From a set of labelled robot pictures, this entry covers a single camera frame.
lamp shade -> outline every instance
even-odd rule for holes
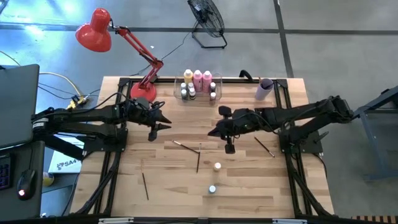
[[[91,22],[84,24],[76,31],[76,39],[89,50],[107,52],[111,49],[111,36],[108,32],[111,15],[106,9],[97,8]]]

fan grille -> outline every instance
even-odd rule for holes
[[[224,33],[224,21],[212,0],[188,0],[198,23],[212,37],[221,37]]]

electric fan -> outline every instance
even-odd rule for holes
[[[214,2],[212,0],[188,0],[188,4],[191,7],[193,15],[197,19],[192,31],[192,38],[194,38],[195,41],[200,44],[200,47],[204,49],[224,49],[227,46],[227,42],[224,38],[224,21]],[[225,45],[206,47],[201,44],[193,34],[197,30],[199,24],[205,28],[206,32],[210,36],[214,38],[222,37]]]

purple tumbler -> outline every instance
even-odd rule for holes
[[[259,86],[257,87],[257,92],[255,95],[256,100],[263,100],[266,98],[269,92],[274,88],[274,82],[268,78],[261,80]]]

wooden tabletop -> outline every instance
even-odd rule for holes
[[[119,78],[104,77],[99,103],[117,91]],[[303,79],[287,80],[292,106],[307,104]],[[173,122],[172,128],[159,131],[157,139],[148,142],[149,128],[128,123],[129,136],[119,166],[113,217],[294,216],[286,163],[275,134],[258,131],[242,135],[235,140],[235,154],[225,153],[224,141],[207,136],[222,118],[218,114],[217,106],[225,105],[233,110],[276,107],[273,92],[264,101],[256,101],[254,93],[257,84],[224,83],[220,102],[210,107],[181,104],[173,95],[173,83],[159,83],[156,88],[156,100],[165,101],[161,110]],[[114,99],[105,105],[113,104]],[[272,151],[275,158],[254,140],[254,136]],[[174,144],[172,140],[196,150],[201,143],[198,173],[197,155]],[[103,152],[95,152],[83,161],[72,212],[81,208],[97,187],[103,157]],[[213,171],[216,162],[220,162],[222,166],[219,172]],[[322,163],[314,155],[304,154],[303,164],[308,187],[324,208],[333,213]],[[141,167],[146,178],[149,200],[146,197]],[[215,194],[208,193],[210,185],[216,186]],[[298,194],[304,211],[300,190]],[[107,195],[108,189],[105,190],[102,209]]]

